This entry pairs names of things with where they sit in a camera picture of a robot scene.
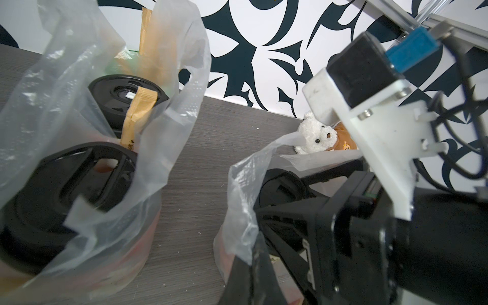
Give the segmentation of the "red milk tea cup back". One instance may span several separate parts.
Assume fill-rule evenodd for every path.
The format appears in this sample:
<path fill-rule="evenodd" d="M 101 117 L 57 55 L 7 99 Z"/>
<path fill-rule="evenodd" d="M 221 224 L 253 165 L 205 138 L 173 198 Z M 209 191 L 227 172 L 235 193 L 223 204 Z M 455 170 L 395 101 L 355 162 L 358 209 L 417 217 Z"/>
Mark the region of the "red milk tea cup back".
<path fill-rule="evenodd" d="M 315 192 L 295 173 L 284 169 L 271 169 L 264 176 L 254 210 L 315 197 Z M 271 228 L 295 251 L 303 249 L 302 238 L 293 229 L 279 225 L 272 225 Z"/>

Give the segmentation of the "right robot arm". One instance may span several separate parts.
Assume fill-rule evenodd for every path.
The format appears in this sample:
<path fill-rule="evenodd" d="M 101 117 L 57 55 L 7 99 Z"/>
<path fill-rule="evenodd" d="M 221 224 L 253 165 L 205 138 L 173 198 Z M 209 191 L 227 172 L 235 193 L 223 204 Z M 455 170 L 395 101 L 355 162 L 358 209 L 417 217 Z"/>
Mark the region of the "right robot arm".
<path fill-rule="evenodd" d="M 414 190 L 410 221 L 354 160 L 304 178 L 265 174 L 255 213 L 268 246 L 309 304 L 487 303 L 487 205 Z"/>

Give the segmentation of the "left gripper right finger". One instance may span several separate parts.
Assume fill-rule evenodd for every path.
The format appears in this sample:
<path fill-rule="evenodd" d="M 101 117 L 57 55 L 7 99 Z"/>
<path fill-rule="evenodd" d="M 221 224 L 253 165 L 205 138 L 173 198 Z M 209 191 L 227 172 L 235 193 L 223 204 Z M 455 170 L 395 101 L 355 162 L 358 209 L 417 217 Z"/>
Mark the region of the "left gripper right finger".
<path fill-rule="evenodd" d="M 257 236 L 252 254 L 251 304 L 287 304 L 279 287 L 275 270 L 269 257 L 268 246 L 262 233 Z"/>

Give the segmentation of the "red milk tea cup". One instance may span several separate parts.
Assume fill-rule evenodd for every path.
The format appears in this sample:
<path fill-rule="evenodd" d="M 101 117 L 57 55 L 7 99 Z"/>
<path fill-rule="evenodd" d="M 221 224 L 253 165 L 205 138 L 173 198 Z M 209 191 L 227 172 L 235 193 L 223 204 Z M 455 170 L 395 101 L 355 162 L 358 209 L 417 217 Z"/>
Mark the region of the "red milk tea cup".
<path fill-rule="evenodd" d="M 295 173 L 284 169 L 271 169 L 264 176 L 254 210 L 315 197 L 315 192 Z M 279 225 L 272 225 L 271 228 L 295 251 L 303 249 L 302 238 L 293 229 Z"/>
<path fill-rule="evenodd" d="M 110 142 L 42 159 L 1 208 L 1 303 L 99 299 L 144 267 L 161 210 L 137 154 Z"/>
<path fill-rule="evenodd" d="M 166 93 L 154 82 L 125 74 L 102 76 L 93 80 L 88 86 L 117 138 L 121 137 L 125 116 L 139 87 L 155 91 L 158 94 L 155 105 L 164 103 L 169 99 Z"/>

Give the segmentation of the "clear plastic bag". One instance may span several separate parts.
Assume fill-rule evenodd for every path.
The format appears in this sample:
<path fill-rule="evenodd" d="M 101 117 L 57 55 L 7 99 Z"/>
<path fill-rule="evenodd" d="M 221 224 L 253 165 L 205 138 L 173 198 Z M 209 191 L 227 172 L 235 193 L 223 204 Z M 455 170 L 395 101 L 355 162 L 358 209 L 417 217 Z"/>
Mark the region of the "clear plastic bag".
<path fill-rule="evenodd" d="M 1 111 L 1 303 L 92 301 L 144 267 L 211 54 L 191 1 L 157 1 L 135 78 L 158 103 L 121 144 L 91 93 L 125 51 L 96 1 L 39 1 L 52 38 Z"/>
<path fill-rule="evenodd" d="M 227 212 L 213 243 L 216 266 L 227 282 L 235 257 L 251 258 L 251 247 L 257 237 L 257 220 L 253 208 L 268 169 L 290 170 L 293 174 L 316 174 L 362 157 L 359 150 L 324 151 L 311 155 L 277 156 L 281 146 L 304 143 L 299 132 L 284 135 L 262 150 L 231 166 L 227 182 Z"/>

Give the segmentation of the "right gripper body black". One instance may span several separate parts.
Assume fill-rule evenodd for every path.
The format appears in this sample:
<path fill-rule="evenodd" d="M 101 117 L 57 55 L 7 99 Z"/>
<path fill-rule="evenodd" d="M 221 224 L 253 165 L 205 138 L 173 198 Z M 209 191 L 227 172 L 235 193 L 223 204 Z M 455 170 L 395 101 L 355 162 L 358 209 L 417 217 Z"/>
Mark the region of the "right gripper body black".
<path fill-rule="evenodd" d="M 300 179 L 315 198 L 255 210 L 268 247 L 306 304 L 398 304 L 393 205 L 379 179 L 353 160 Z M 293 229 L 295 251 L 271 228 Z"/>

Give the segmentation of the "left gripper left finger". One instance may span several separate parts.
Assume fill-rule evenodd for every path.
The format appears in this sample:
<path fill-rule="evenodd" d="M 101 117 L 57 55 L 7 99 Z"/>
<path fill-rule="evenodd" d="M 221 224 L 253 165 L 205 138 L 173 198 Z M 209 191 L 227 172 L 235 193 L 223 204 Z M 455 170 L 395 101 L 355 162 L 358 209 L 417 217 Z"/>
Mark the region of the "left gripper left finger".
<path fill-rule="evenodd" d="M 218 305 L 249 305 L 253 299 L 252 267 L 235 257 L 226 288 Z"/>

